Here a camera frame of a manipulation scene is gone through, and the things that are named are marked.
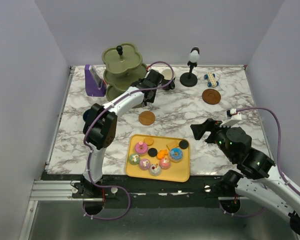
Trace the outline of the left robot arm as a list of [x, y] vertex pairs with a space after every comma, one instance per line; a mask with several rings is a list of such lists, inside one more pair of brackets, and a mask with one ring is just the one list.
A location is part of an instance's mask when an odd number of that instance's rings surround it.
[[85, 170], [80, 177], [78, 192], [91, 198], [101, 191], [98, 181], [103, 176], [102, 166], [106, 148], [114, 141], [118, 119], [133, 107], [142, 103], [153, 103], [158, 86], [164, 76], [150, 70], [145, 78], [133, 82], [130, 87], [114, 100], [89, 109], [83, 127], [83, 143], [89, 148]]

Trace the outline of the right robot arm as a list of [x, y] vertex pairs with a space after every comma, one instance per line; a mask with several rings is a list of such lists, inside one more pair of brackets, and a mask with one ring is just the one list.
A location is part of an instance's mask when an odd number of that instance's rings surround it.
[[222, 178], [220, 191], [249, 198], [272, 210], [289, 222], [300, 236], [300, 187], [265, 153], [252, 147], [252, 138], [241, 127], [224, 126], [221, 121], [208, 118], [204, 123], [190, 126], [195, 140], [209, 132], [205, 142], [216, 144], [227, 159], [237, 167]]

